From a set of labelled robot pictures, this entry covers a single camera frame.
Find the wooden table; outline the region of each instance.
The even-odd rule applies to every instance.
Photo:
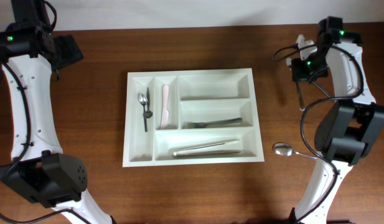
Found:
[[[384,105],[384,23],[347,24],[362,34],[363,65],[370,90]],[[314,162],[273,154],[275,142],[308,153],[299,134],[296,87],[285,62],[272,53],[298,34],[316,38],[316,25],[195,29],[98,30],[72,34],[85,59],[60,71],[51,84],[60,144],[81,158],[88,189],[118,223],[257,223],[288,217],[301,199]],[[128,72],[252,68],[265,162],[122,168]],[[331,79],[320,80],[332,90]],[[302,84],[312,102],[324,97]],[[306,121],[311,140],[332,103],[313,109]],[[0,165],[10,163],[11,103],[6,80],[0,86]],[[31,205],[0,184],[0,210],[30,220],[51,210]],[[384,128],[372,152],[342,183],[329,220],[384,223]],[[68,223],[61,215],[43,223]]]

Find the utensil organizer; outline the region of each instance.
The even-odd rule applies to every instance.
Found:
[[[162,86],[169,85],[168,125],[159,129]],[[150,90],[152,118],[144,131],[138,93]],[[186,122],[243,118],[238,124],[187,129]],[[238,154],[172,156],[174,149],[239,141],[212,149],[242,149]],[[260,124],[250,68],[128,73],[123,167],[263,162]]]

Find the cutlery tray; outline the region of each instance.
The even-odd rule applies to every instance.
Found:
[[[169,85],[168,124],[160,129],[162,86]],[[150,93],[148,132],[138,93]],[[237,124],[187,129],[187,123],[242,118]],[[235,154],[173,157],[176,149],[237,139],[210,147],[242,149]],[[128,73],[123,167],[263,162],[260,124],[250,68]]]

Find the fork handle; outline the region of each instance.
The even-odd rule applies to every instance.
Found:
[[[221,121],[211,121],[211,122],[206,122],[206,125],[210,124],[232,124],[232,123],[241,123],[243,121],[243,118],[234,118],[234,119],[226,119],[226,120],[221,120]]]

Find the empty tray compartment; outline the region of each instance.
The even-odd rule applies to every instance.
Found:
[[[138,94],[146,95],[146,90],[149,87],[150,99],[154,97],[153,77],[130,78],[128,84],[131,85],[127,92],[127,100],[132,101],[130,108],[127,108],[126,126],[129,126],[125,132],[125,139],[128,144],[128,161],[151,161],[153,155],[152,141],[154,134],[153,119],[147,119],[148,131],[144,131],[143,121],[143,106],[138,101]],[[151,109],[154,107],[154,102],[151,101]]]
[[[156,132],[154,150],[157,161],[207,158],[257,157],[255,131],[250,128],[235,129],[199,129],[183,131]],[[207,150],[241,149],[240,153],[209,154],[201,156],[174,157],[176,150],[238,140],[237,142],[207,147]]]
[[[249,98],[247,73],[226,70],[216,75],[179,77],[180,100]]]
[[[154,94],[155,105],[154,128],[160,129],[161,116],[162,116],[162,87],[169,85],[169,94],[167,100],[167,110],[169,112],[167,126],[163,129],[177,129],[178,128],[178,86],[176,76],[155,77],[154,78]]]
[[[253,110],[250,100],[199,100],[181,101],[180,125],[242,118],[241,123],[211,124],[206,128],[249,127],[253,125]]]

